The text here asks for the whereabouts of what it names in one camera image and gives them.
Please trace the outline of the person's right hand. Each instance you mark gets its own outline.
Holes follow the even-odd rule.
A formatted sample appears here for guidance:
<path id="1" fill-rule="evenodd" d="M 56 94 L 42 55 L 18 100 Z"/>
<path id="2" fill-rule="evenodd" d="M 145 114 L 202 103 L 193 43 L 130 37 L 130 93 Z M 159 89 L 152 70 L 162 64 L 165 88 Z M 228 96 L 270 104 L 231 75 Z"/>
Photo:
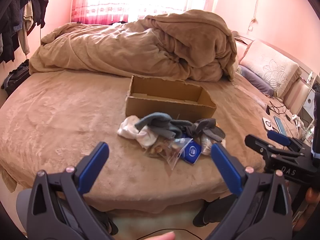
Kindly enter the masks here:
<path id="1" fill-rule="evenodd" d="M 302 214 L 299 224 L 296 225 L 297 228 L 303 228 L 304 225 L 307 223 L 313 212 L 315 211 L 318 203 L 319 203 L 319 192 L 309 188 L 306 193 L 306 202 L 308 203 L 307 209 Z"/>

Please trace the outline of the person's left hand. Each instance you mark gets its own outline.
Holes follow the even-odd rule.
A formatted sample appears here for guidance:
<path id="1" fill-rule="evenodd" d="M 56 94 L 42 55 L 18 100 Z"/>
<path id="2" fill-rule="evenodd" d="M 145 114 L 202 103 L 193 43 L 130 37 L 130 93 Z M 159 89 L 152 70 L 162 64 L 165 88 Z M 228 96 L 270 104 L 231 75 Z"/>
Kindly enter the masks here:
<path id="1" fill-rule="evenodd" d="M 162 235 L 146 238 L 145 240 L 175 240 L 175 237 L 176 237 L 175 232 L 171 231 L 171 232 L 164 233 Z"/>

